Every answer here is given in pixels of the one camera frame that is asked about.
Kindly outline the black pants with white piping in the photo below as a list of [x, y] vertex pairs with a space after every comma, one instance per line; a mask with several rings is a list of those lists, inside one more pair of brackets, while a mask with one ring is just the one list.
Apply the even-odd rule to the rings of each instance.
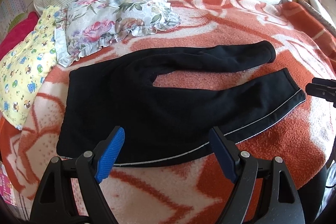
[[305, 101], [288, 69], [224, 90], [160, 88], [154, 81], [174, 71], [235, 73], [275, 58], [272, 44], [261, 41], [145, 49], [76, 69], [56, 152], [76, 158], [116, 126], [125, 131], [119, 166], [171, 166], [207, 156], [215, 126], [234, 143], [250, 139]]

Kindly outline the pink printed box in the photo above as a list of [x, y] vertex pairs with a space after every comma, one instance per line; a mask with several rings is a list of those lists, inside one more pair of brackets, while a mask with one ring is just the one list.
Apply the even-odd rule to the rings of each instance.
[[5, 166], [1, 162], [0, 166], [0, 192], [5, 203], [15, 205], [15, 194], [13, 185], [7, 175]]

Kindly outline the orange and white blanket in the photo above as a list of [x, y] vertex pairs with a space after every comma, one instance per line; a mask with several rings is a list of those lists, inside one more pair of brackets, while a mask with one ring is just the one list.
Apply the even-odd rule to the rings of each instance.
[[101, 188], [121, 223], [214, 223], [232, 183], [209, 129], [253, 156], [284, 159], [301, 188], [326, 164], [335, 108], [307, 96], [335, 77], [335, 36], [300, 4], [169, 0], [181, 25], [54, 67], [21, 130], [1, 120], [1, 156], [23, 218], [47, 164], [93, 149], [114, 126], [125, 143]]

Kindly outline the yellow cartoon print pillow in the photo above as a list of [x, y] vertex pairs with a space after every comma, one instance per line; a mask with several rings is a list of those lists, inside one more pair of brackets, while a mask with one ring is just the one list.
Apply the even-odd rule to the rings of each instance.
[[18, 130], [57, 64], [54, 33], [59, 10], [57, 6], [44, 9], [33, 31], [1, 60], [1, 114]]

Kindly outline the pink red cloth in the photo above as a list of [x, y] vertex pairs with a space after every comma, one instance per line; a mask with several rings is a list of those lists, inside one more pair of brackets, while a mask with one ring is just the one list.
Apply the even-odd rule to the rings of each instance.
[[18, 43], [22, 42], [25, 37], [34, 30], [39, 16], [36, 12], [29, 13], [27, 19], [18, 23], [1, 42], [0, 59], [9, 53]]

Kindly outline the floral ruffled pillow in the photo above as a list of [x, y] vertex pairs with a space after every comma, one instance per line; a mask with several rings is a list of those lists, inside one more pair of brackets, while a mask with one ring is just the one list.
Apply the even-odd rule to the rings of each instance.
[[75, 0], [54, 16], [56, 59], [65, 68], [128, 35], [153, 35], [181, 24], [168, 0]]

